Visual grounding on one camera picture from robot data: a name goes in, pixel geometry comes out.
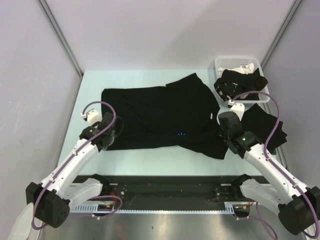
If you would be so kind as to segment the black t shirt blue logo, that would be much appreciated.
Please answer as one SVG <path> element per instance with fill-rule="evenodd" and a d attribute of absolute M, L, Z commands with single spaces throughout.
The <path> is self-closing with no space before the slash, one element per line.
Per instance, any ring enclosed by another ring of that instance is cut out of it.
<path fill-rule="evenodd" d="M 106 88 L 101 100 L 123 121 L 110 150 L 180 146 L 219 160 L 226 155 L 219 103 L 196 73 L 165 86 Z"/>

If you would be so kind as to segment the white plastic laundry basket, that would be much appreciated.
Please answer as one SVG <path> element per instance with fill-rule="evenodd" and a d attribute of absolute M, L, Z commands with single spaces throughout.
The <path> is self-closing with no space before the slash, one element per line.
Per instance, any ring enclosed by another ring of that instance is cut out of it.
<path fill-rule="evenodd" d="M 218 96 L 227 102 L 242 94 L 237 101 L 250 107 L 270 101 L 268 80 L 260 62 L 251 56 L 218 56 L 214 60 L 216 81 L 213 84 Z"/>

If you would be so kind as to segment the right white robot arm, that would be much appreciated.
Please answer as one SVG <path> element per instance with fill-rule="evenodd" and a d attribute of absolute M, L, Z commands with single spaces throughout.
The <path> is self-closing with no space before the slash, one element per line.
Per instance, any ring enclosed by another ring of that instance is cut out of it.
<path fill-rule="evenodd" d="M 244 131 L 238 115 L 226 111 L 218 116 L 222 136 L 229 149 L 255 167 L 269 182 L 266 187 L 243 174 L 233 181 L 231 196 L 242 201 L 258 202 L 278 216 L 284 228 L 293 235 L 315 226 L 313 239 L 320 235 L 320 189 L 308 187 L 294 177 L 268 152 L 254 133 Z"/>

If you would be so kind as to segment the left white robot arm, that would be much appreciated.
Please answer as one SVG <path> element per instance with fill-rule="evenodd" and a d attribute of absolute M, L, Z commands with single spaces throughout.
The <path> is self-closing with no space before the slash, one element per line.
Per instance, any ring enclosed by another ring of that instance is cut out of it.
<path fill-rule="evenodd" d="M 53 228 L 63 224 L 71 209 L 96 197 L 105 200 L 112 191 L 109 179 L 99 174 L 75 187 L 71 185 L 91 159 L 114 143 L 124 128 L 124 121 L 109 112 L 100 116 L 94 109 L 85 113 L 84 119 L 89 126 L 65 160 L 41 183 L 31 182 L 25 190 L 26 202 L 34 206 L 34 217 Z"/>

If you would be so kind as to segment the folded black shirt stack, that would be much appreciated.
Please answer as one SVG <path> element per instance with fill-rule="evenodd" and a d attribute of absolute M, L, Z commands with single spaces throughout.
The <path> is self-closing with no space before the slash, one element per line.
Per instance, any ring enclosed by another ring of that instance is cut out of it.
<path fill-rule="evenodd" d="M 244 112 L 241 124 L 244 131 L 254 133 L 265 144 L 276 120 L 277 117 L 266 113 L 259 105 L 254 104 Z M 288 135 L 282 127 L 283 122 L 280 121 L 267 146 L 267 150 L 273 155 L 276 154 L 276 148 L 287 142 Z"/>

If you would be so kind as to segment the black shirts in basket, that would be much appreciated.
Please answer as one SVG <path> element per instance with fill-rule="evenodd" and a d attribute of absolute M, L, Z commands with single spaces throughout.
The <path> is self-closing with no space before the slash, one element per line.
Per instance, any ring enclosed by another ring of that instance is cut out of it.
<path fill-rule="evenodd" d="M 259 69 L 250 74 L 241 74 L 231 70 L 225 70 L 220 78 L 214 83 L 214 89 L 218 95 L 226 102 L 234 97 L 250 92 L 260 91 L 258 81 L 264 79 L 260 75 Z"/>

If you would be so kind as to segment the white cloth in basket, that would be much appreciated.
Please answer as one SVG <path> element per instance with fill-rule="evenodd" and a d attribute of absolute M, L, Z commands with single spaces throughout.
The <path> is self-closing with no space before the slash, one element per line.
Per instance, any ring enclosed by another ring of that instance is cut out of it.
<path fill-rule="evenodd" d="M 218 76 L 221 77 L 224 71 L 234 71 L 240 74 L 248 75 L 252 74 L 255 70 L 255 65 L 253 63 L 247 64 L 245 66 L 235 67 L 235 68 L 218 68 Z"/>

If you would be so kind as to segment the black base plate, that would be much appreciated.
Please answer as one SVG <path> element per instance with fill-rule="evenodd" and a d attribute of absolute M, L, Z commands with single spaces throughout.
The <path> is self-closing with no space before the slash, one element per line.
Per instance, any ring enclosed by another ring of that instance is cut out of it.
<path fill-rule="evenodd" d="M 234 175 L 116 176 L 109 179 L 121 214 L 213 214 L 250 209 L 254 201 L 232 185 Z"/>

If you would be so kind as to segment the aluminium rail right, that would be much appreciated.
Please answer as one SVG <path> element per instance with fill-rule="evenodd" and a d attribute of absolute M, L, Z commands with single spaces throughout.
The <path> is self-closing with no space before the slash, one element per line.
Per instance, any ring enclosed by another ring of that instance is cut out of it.
<path fill-rule="evenodd" d="M 257 91 L 256 93 L 257 94 L 261 94 L 261 95 L 265 95 L 267 97 L 270 97 L 273 102 L 275 103 L 275 106 L 277 108 L 277 119 L 276 119 L 276 122 L 275 122 L 275 125 L 274 127 L 272 128 L 269 136 L 267 137 L 266 141 L 265 141 L 265 144 L 264 144 L 264 149 L 263 149 L 263 152 L 265 154 L 265 158 L 267 159 L 267 161 L 269 161 L 273 167 L 275 167 L 279 173 L 286 179 L 290 182 L 290 187 L 291 188 L 294 188 L 295 190 L 297 190 L 300 195 L 302 196 L 302 198 L 306 201 L 307 203 L 307 206 L 309 207 L 308 209 L 311 210 L 311 215 L 312 215 L 312 220 L 315 220 L 315 235 L 310 235 L 308 232 L 306 231 L 302 231 L 304 235 L 306 235 L 307 237 L 311 238 L 311 239 L 317 239 L 318 236 L 319 236 L 319 223 L 318 223 L 318 218 L 317 218 L 317 215 L 315 213 L 315 210 L 311 204 L 311 201 L 309 200 L 309 198 L 307 197 L 307 195 L 305 194 L 305 190 L 302 190 L 299 186 L 298 186 L 298 182 L 295 180 L 295 178 L 293 176 L 289 176 L 288 173 L 286 173 L 284 170 L 280 169 L 277 165 L 276 165 L 276 162 L 273 161 L 269 155 L 267 154 L 267 148 L 268 148 L 268 144 L 269 144 L 269 141 L 271 140 L 272 136 L 274 135 L 274 132 L 277 130 L 278 128 L 278 125 L 279 125 L 279 122 L 280 122 L 280 107 L 277 103 L 277 101 L 267 92 L 263 92 L 263 89 L 267 86 L 268 84 L 268 81 L 265 79 L 264 76 L 262 76 L 263 80 L 259 80 L 258 81 L 258 84 L 259 84 L 259 87 L 256 86 L 256 89 L 259 90 Z"/>

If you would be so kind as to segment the right aluminium frame post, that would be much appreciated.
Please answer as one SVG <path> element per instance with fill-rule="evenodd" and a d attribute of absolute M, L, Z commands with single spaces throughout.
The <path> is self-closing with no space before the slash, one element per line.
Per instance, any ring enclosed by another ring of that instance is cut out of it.
<path fill-rule="evenodd" d="M 265 67 L 268 65 L 270 59 L 272 58 L 274 52 L 276 51 L 278 45 L 280 44 L 282 38 L 284 37 L 287 29 L 289 28 L 293 18 L 295 17 L 296 13 L 300 9 L 301 5 L 303 4 L 303 0 L 294 0 L 292 5 L 290 6 L 287 14 L 285 15 L 284 20 L 282 21 L 278 31 L 273 38 L 271 45 L 269 46 L 265 56 L 263 57 L 260 66 L 262 71 L 264 72 Z"/>

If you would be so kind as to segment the aluminium frame post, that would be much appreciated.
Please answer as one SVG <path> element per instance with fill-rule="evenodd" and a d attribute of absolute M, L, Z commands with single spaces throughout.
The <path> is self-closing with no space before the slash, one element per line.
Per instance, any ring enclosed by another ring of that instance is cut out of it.
<path fill-rule="evenodd" d="M 280 44 L 282 38 L 284 37 L 287 29 L 289 28 L 293 18 L 295 17 L 296 13 L 300 9 L 301 5 L 303 4 L 303 0 L 294 0 L 292 5 L 290 6 L 287 14 L 285 15 L 284 20 L 282 21 L 278 31 L 273 38 L 271 45 L 269 46 L 265 56 L 263 57 L 260 66 L 262 71 L 264 72 L 265 67 L 268 65 L 270 59 L 272 58 L 274 52 L 276 51 L 278 45 Z"/>
<path fill-rule="evenodd" d="M 61 45 L 63 51 L 65 52 L 68 60 L 70 61 L 73 69 L 75 70 L 75 72 L 77 73 L 77 75 L 82 78 L 84 73 L 76 59 L 76 56 L 72 50 L 72 48 L 70 47 L 52 9 L 50 8 L 48 2 L 46 0 L 37 0 L 37 3 L 40 7 L 40 9 L 42 10 L 45 18 L 47 19 L 50 27 L 53 30 L 53 33 L 55 34 L 59 44 Z"/>

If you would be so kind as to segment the left aluminium frame post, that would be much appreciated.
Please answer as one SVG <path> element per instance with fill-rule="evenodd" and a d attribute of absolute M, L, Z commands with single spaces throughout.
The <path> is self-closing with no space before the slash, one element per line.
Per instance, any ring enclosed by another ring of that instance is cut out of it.
<path fill-rule="evenodd" d="M 61 45 L 63 51 L 65 52 L 68 60 L 70 61 L 73 69 L 75 70 L 75 72 L 77 73 L 77 75 L 82 78 L 84 73 L 76 59 L 76 56 L 72 50 L 72 48 L 70 47 L 52 9 L 50 8 L 48 2 L 46 0 L 37 0 L 37 3 L 40 7 L 40 9 L 42 10 L 45 18 L 47 19 L 50 27 L 53 30 L 53 33 L 55 34 L 59 44 Z"/>

